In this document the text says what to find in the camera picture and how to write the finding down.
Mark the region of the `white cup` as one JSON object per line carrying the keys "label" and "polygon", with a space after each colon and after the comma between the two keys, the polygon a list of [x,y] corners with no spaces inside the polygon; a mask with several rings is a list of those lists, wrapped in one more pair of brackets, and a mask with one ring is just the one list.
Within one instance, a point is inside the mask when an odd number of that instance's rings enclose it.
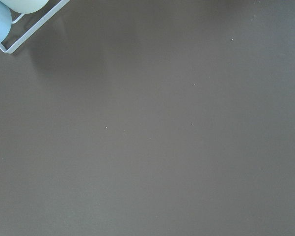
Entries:
{"label": "white cup", "polygon": [[31,14],[43,8],[49,0],[0,0],[14,12]]}

